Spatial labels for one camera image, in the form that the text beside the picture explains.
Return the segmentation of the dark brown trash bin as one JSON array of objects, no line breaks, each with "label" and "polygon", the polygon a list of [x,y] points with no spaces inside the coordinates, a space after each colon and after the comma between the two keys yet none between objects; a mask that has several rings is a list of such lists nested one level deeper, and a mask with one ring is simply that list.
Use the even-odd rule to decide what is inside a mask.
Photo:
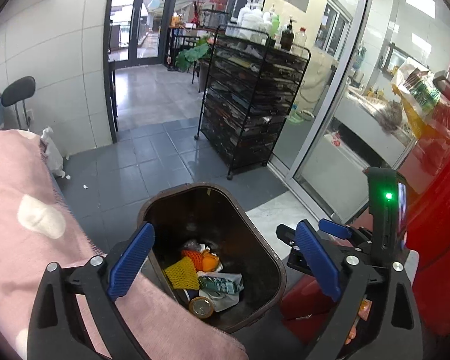
[{"label": "dark brown trash bin", "polygon": [[237,332],[284,294],[283,263],[223,187],[167,189],[142,206],[138,220],[153,225],[150,261],[162,288],[211,326]]}]

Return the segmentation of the green potted plant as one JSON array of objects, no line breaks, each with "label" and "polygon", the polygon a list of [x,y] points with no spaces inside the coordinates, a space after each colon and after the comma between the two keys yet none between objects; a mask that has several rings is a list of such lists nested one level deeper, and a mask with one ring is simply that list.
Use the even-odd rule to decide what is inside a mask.
[{"label": "green potted plant", "polygon": [[183,49],[178,53],[175,59],[175,66],[181,72],[186,72],[194,63],[196,63],[200,59],[207,59],[209,55],[209,37],[202,37],[195,43],[194,47]]}]

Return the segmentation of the glass double door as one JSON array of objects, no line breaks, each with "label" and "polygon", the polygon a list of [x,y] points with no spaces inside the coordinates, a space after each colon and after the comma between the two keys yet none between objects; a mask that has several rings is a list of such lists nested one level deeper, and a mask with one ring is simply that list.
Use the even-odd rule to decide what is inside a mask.
[{"label": "glass double door", "polygon": [[111,0],[109,62],[115,68],[161,64],[171,0]]}]

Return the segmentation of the white plastic bag on floor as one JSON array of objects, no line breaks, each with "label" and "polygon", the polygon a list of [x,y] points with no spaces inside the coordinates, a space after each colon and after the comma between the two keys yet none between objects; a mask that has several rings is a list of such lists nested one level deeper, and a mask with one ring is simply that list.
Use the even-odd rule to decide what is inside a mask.
[{"label": "white plastic bag on floor", "polygon": [[63,157],[53,141],[53,129],[46,127],[40,138],[45,144],[46,164],[49,171],[55,177],[69,180],[71,176],[65,172]]}]

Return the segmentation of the black metal drawer rack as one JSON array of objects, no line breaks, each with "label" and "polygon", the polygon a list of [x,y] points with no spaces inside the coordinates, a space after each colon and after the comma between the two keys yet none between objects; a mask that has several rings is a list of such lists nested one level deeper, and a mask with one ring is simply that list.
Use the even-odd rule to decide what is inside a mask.
[{"label": "black metal drawer rack", "polygon": [[302,46],[295,54],[255,42],[218,26],[213,44],[195,139],[205,137],[227,168],[237,173],[266,166],[311,61]]}]

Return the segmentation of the black round stool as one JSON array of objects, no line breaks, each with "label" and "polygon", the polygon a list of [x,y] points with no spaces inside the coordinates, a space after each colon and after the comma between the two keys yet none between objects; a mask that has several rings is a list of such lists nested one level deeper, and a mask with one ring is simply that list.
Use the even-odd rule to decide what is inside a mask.
[{"label": "black round stool", "polygon": [[18,126],[22,128],[21,117],[19,116],[17,104],[22,104],[23,119],[26,130],[30,130],[31,117],[26,109],[26,100],[32,98],[35,94],[36,82],[33,76],[24,76],[11,83],[1,94],[1,104],[4,108],[13,107],[15,109]]}]

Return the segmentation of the green milk carton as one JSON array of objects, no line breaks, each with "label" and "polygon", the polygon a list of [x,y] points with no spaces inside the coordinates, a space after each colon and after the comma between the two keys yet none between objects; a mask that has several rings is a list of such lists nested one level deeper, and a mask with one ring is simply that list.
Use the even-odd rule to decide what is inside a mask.
[{"label": "green milk carton", "polygon": [[198,276],[198,281],[202,289],[228,295],[236,295],[244,289],[241,274],[205,272]]}]

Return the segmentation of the yellow foam fruit net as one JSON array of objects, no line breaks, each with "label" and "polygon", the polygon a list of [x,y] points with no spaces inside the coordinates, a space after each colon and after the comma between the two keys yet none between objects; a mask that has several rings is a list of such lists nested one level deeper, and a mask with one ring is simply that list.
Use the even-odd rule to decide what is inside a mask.
[{"label": "yellow foam fruit net", "polygon": [[177,263],[164,270],[173,289],[198,290],[200,288],[197,271],[189,257],[183,257]]}]

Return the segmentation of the dark pump bottle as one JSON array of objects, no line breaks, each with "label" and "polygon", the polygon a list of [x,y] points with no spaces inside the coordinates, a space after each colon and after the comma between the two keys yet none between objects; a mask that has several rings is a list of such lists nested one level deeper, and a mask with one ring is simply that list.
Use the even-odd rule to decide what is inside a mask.
[{"label": "dark pump bottle", "polygon": [[294,32],[293,32],[294,19],[290,18],[286,28],[281,33],[280,48],[282,50],[290,51],[293,45]]}]

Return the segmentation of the pink polka dot blanket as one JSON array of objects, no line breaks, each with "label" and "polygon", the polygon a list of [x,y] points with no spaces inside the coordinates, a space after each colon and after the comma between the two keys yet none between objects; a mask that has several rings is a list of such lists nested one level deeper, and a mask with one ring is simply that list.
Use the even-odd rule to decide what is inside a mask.
[{"label": "pink polka dot blanket", "polygon": [[[32,306],[45,268],[85,264],[99,250],[65,205],[40,136],[0,131],[0,331],[27,356]],[[148,278],[137,277],[117,308],[152,359],[245,359],[232,336],[192,316]]]}]

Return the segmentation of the orange peel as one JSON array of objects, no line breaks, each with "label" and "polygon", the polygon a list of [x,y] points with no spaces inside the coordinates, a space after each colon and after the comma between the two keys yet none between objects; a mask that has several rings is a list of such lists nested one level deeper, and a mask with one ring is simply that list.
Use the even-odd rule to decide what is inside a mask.
[{"label": "orange peel", "polygon": [[204,250],[203,252],[183,250],[182,256],[192,261],[193,267],[197,272],[216,272],[220,266],[218,256],[212,254],[209,250]]}]

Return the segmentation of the white tissue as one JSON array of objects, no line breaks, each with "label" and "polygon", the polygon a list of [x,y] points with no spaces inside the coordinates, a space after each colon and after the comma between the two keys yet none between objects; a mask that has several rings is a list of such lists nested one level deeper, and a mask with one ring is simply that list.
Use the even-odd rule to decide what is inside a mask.
[{"label": "white tissue", "polygon": [[214,310],[216,312],[225,311],[237,305],[240,300],[240,295],[238,293],[228,294],[225,292],[208,291],[208,296],[214,304]]}]

